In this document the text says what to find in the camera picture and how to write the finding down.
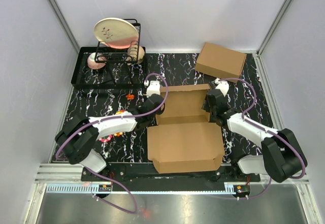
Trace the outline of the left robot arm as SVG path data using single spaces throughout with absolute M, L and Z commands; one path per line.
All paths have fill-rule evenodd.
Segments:
M 55 136 L 59 147 L 55 157 L 67 159 L 71 165 L 81 164 L 92 171 L 98 181 L 110 174 L 104 158 L 93 147 L 102 137 L 141 130 L 149 125 L 156 114 L 162 114 L 166 99 L 153 94 L 144 103 L 120 114 L 108 117 L 75 116 Z

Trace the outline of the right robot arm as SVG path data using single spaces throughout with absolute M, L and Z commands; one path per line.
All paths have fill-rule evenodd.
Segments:
M 305 175 L 308 163 L 293 131 L 270 128 L 243 116 L 228 106 L 220 89 L 207 91 L 202 109 L 210 114 L 212 122 L 245 137 L 262 150 L 261 155 L 235 160 L 230 170 L 235 181 L 243 181 L 249 174 L 263 174 L 282 183 Z

